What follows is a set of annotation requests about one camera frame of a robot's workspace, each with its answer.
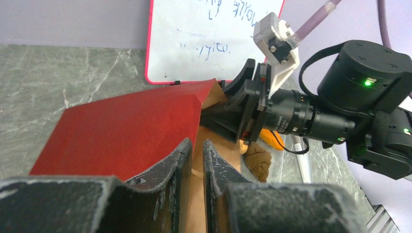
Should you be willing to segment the red brown paper bag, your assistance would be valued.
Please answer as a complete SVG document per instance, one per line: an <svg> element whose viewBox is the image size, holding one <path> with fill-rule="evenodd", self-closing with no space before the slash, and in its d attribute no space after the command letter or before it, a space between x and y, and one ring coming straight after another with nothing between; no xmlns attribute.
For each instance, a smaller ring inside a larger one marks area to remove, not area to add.
<svg viewBox="0 0 412 233"><path fill-rule="evenodd" d="M114 175L125 181L169 155L185 139L194 147L186 231L206 232L203 142L240 170L240 146L200 126L201 110L225 101L215 80L167 86L66 109L32 167L32 175Z"/></svg>

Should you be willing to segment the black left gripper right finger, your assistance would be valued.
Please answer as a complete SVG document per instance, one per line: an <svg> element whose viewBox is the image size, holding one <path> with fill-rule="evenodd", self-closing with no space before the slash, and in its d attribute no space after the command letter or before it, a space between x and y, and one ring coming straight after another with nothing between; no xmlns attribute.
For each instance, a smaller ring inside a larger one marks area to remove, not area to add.
<svg viewBox="0 0 412 233"><path fill-rule="evenodd" d="M203 144L209 233L361 233L349 193L332 184L254 183Z"/></svg>

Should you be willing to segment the dark brown fake bread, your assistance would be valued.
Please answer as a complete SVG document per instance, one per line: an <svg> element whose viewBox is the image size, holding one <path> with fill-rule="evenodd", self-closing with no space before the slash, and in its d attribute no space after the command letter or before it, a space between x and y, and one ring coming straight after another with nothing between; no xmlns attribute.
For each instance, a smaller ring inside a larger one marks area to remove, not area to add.
<svg viewBox="0 0 412 233"><path fill-rule="evenodd" d="M245 165L251 171L252 175L257 178L259 182L266 183L271 165L271 154L258 143L253 142L248 146L243 157Z"/></svg>

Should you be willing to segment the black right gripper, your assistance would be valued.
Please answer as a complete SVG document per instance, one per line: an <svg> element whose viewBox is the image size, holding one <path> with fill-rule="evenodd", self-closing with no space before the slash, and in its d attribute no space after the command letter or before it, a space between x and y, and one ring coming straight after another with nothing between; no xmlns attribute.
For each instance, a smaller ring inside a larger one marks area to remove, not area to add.
<svg viewBox="0 0 412 233"><path fill-rule="evenodd" d="M325 48L301 67L335 55L328 72L311 93L299 74L301 91L277 90L259 110L254 101L245 107L251 113L241 124L238 138L255 141L262 129L300 136L322 143L327 149L346 145L349 161L394 180L412 173L412 114L400 103L412 90L411 57L383 45L350 40ZM255 59L248 58L239 74L225 87L235 95L246 80L252 80Z"/></svg>

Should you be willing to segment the orange fake bread loaf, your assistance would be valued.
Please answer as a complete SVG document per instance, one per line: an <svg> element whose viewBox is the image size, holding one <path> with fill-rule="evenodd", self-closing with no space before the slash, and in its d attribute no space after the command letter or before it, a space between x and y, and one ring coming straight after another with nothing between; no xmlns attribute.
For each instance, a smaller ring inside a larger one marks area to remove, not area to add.
<svg viewBox="0 0 412 233"><path fill-rule="evenodd" d="M278 132L272 132L267 129L262 129L260 131L259 137L273 149L284 150L285 143Z"/></svg>

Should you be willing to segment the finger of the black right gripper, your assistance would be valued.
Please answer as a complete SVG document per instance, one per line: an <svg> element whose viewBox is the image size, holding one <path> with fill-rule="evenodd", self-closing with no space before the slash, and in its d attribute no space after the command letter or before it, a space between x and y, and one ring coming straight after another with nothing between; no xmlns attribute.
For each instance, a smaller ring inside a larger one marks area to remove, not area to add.
<svg viewBox="0 0 412 233"><path fill-rule="evenodd" d="M247 123L244 120L247 102L248 97L232 97L207 107L201 111L200 125L229 142L247 141Z"/></svg>

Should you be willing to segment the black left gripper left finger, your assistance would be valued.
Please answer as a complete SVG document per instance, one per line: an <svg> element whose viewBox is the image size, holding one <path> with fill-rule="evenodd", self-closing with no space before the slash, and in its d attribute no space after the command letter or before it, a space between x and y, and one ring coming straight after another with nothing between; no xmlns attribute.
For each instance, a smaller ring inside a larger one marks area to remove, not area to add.
<svg viewBox="0 0 412 233"><path fill-rule="evenodd" d="M192 142L122 182L114 176L27 176L0 182L3 233L183 233Z"/></svg>

